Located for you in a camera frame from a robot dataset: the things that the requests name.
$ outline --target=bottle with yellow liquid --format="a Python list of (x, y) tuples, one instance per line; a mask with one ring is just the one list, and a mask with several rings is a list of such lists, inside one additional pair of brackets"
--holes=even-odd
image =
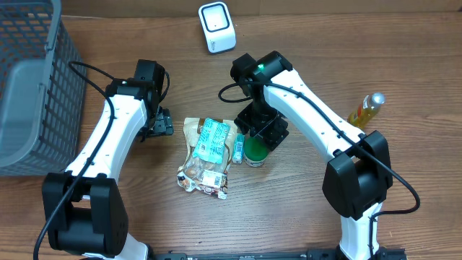
[(385, 95), (382, 93), (367, 95), (362, 103), (359, 104), (358, 109), (349, 115), (348, 123), (363, 129), (370, 119), (377, 115), (384, 103)]

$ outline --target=plastic basket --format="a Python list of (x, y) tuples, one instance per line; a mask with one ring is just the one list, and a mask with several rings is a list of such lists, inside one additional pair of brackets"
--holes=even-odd
[(0, 36), (0, 176), (60, 172), (76, 154), (85, 93), (67, 66), (81, 58), (61, 2), (2, 0)]

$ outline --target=wooden tabletop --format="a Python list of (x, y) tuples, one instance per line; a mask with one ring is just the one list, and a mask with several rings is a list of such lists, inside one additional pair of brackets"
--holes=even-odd
[[(119, 189), (129, 232), (155, 252), (187, 254), (303, 251), (333, 248), (340, 217), (324, 198), (325, 164), (289, 124), (290, 135), (260, 168), (232, 165), (227, 200), (189, 194), (175, 180), (186, 157), (185, 117), (234, 119), (245, 103), (227, 104), (218, 91), (232, 83), (232, 61), (277, 50), (333, 111), (346, 118), (373, 92), (387, 98), (367, 126), (385, 135), (393, 169), (419, 192), (421, 209), (381, 217), (378, 240), (405, 248), (409, 259), (462, 255), (462, 14), (337, 14), (233, 17), (237, 46), (210, 55), (199, 19), (84, 19), (65, 25), (84, 61), (120, 78), (138, 59), (156, 60), (170, 73), (162, 106), (175, 134), (135, 142)], [(109, 81), (89, 71), (105, 87)], [(239, 89), (227, 98), (239, 98)], [(100, 117), (103, 99), (89, 88), (81, 145)], [(0, 259), (31, 259), (45, 221), (43, 177), (0, 182)], [(414, 202), (394, 181), (384, 209)], [(44, 240), (40, 259), (79, 259)]]

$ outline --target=small blue package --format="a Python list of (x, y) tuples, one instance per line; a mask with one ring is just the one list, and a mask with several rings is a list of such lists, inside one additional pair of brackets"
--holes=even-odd
[(222, 163), (225, 140), (229, 131), (230, 126), (227, 124), (206, 118), (193, 157), (211, 163)]

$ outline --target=cable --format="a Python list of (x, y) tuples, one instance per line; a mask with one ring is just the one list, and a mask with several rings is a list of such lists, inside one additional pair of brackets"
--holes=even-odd
[(239, 84), (238, 84), (238, 83), (234, 83), (234, 84), (229, 84), (229, 85), (226, 86), (226, 87), (223, 87), (223, 88), (218, 92), (218, 98), (219, 98), (221, 101), (225, 102), (225, 103), (239, 103), (239, 102), (244, 102), (244, 101), (247, 101), (247, 100), (251, 100), (251, 99), (252, 99), (252, 97), (246, 97), (246, 98), (241, 98), (241, 99), (238, 99), (238, 100), (227, 100), (227, 99), (224, 99), (224, 98), (222, 97), (223, 92), (225, 92), (226, 90), (230, 89), (231, 87), (237, 87), (237, 86), (239, 86)]
[(165, 71), (165, 76), (167, 77), (167, 87), (165, 88), (165, 91), (162, 93), (159, 99), (159, 103), (164, 100), (165, 96), (167, 95), (168, 87), (170, 86), (170, 75), (168, 74), (167, 71)]
[(112, 101), (110, 101), (109, 97), (106, 95), (106, 93), (101, 90), (100, 87), (98, 87), (94, 82), (92, 82), (91, 80), (89, 80), (88, 78), (86, 78), (86, 76), (84, 76), (83, 74), (81, 74), (79, 71), (77, 71), (77, 69), (72, 66), (73, 64), (76, 64), (76, 65), (80, 65), (80, 66), (85, 66), (87, 68), (90, 68), (90, 69), (93, 69), (97, 72), (100, 72), (101, 74), (109, 77), (110, 79), (114, 79), (114, 77), (112, 77), (111, 75), (109, 75), (108, 73), (98, 69), (98, 68), (95, 68), (91, 65), (88, 65), (88, 64), (84, 64), (82, 62), (79, 62), (79, 61), (70, 61), (68, 63), (68, 66), (69, 68), (75, 73), (77, 74), (77, 76), (79, 76), (80, 78), (82, 78), (86, 83), (92, 85), (92, 87), (94, 87), (99, 93), (101, 93), (101, 95), (103, 95), (103, 97), (106, 99), (106, 101), (108, 102), (109, 104), (109, 107), (110, 107), (110, 117), (109, 117), (109, 122), (108, 122), (108, 126), (106, 126), (106, 129), (104, 130), (104, 133), (103, 135), (101, 136), (101, 139), (100, 141), (96, 144), (96, 147), (95, 149), (93, 150), (92, 154), (87, 158), (87, 161), (86, 163), (84, 164), (84, 167), (82, 168), (82, 170), (80, 171), (80, 173), (76, 176), (76, 178), (74, 179), (74, 181), (72, 182), (72, 184), (69, 186), (69, 188), (67, 189), (66, 193), (63, 195), (63, 197), (61, 198), (61, 200), (59, 201), (58, 205), (56, 206), (56, 208), (53, 210), (53, 212), (51, 213), (50, 217), (48, 218), (48, 220), (46, 221), (45, 225), (43, 226), (42, 228), (42, 231), (40, 231), (40, 235), (37, 237), (37, 241), (35, 242), (35, 246), (34, 246), (34, 254), (33, 254), (33, 258), (34, 260), (38, 260), (38, 251), (40, 249), (40, 244), (42, 243), (43, 241), (43, 238), (45, 237), (45, 234), (47, 233), (49, 227), (50, 227), (50, 224), (52, 223), (54, 217), (56, 216), (56, 214), (58, 213), (58, 211), (62, 208), (62, 206), (69, 200), (70, 196), (72, 195), (72, 191), (74, 190), (75, 186), (78, 184), (78, 182), (80, 181), (80, 179), (82, 178), (82, 176), (84, 175), (85, 171), (88, 169), (88, 167), (92, 164), (93, 162), (93, 159), (95, 159), (95, 156), (96, 154), (98, 153), (98, 150), (101, 148), (101, 146), (103, 145), (103, 142), (104, 140), (106, 139), (106, 136), (108, 135), (109, 133), (109, 130), (113, 124), (113, 121), (114, 121), (114, 118), (115, 118), (115, 114), (114, 114), (114, 106), (113, 106), (113, 103)]
[[(228, 86), (226, 87), (223, 87), (220, 91), (219, 91), (219, 94), (218, 94), (218, 97), (220, 100), (223, 100), (222, 97), (221, 97), (221, 94), (225, 91), (225, 90), (228, 90), (230, 89), (231, 87), (237, 87), (237, 86), (240, 86), (240, 85), (243, 85), (243, 84), (247, 84), (247, 85), (266, 85), (266, 86), (271, 86), (271, 87), (276, 87), (276, 88), (279, 88), (281, 90), (285, 90), (287, 92), (291, 92), (292, 94), (295, 94), (296, 96), (298, 96), (299, 98), (302, 98), (304, 101), (306, 101), (308, 104), (310, 104), (323, 118), (324, 120), (327, 121), (327, 123), (329, 125), (332, 126), (332, 128), (343, 138), (345, 139), (348, 143), (350, 143), (354, 148), (356, 148), (358, 151), (360, 151), (362, 153), (362, 155), (364, 155), (365, 157), (367, 157), (369, 160), (372, 160), (375, 164), (379, 165), (380, 167), (382, 167), (383, 169), (387, 170), (394, 178), (396, 178), (400, 183), (402, 183), (412, 194), (412, 196), (414, 197), (415, 201), (416, 201), (416, 204), (410, 208), (410, 209), (400, 209), (400, 210), (388, 210), (388, 211), (383, 211), (383, 212), (377, 212), (375, 214), (373, 214), (371, 217), (370, 217), (370, 224), (369, 224), (369, 250), (370, 250), (370, 258), (372, 259), (373, 256), (374, 256), (374, 251), (373, 251), (373, 246), (372, 246), (372, 235), (373, 235), (373, 228), (374, 228), (374, 221), (377, 221), (375, 220), (376, 217), (378, 216), (381, 216), (381, 215), (397, 215), (397, 214), (408, 214), (408, 213), (412, 213), (412, 212), (415, 212), (416, 210), (418, 210), (418, 208), (420, 208), (420, 198), (419, 198), (419, 195), (417, 193), (417, 191), (406, 181), (404, 180), (398, 173), (396, 173), (394, 170), (391, 170), (391, 168), (389, 168), (387, 165), (383, 164), (383, 162), (379, 161), (379, 159), (377, 159), (376, 157), (374, 157), (373, 155), (371, 155), (368, 151), (366, 151), (364, 148), (360, 147), (356, 142), (354, 142), (353, 140), (351, 140), (342, 130), (340, 130), (336, 124), (334, 124), (332, 122), (332, 120), (311, 100), (309, 99), (308, 97), (306, 97), (302, 92), (298, 92), (296, 90), (293, 90), (291, 88), (288, 88), (288, 87), (285, 87), (285, 86), (282, 86), (280, 84), (274, 84), (273, 82), (240, 82), (240, 83), (233, 83), (233, 84), (229, 84)], [(237, 100), (228, 100), (228, 101), (233, 101), (231, 103), (235, 103), (237, 102)]]

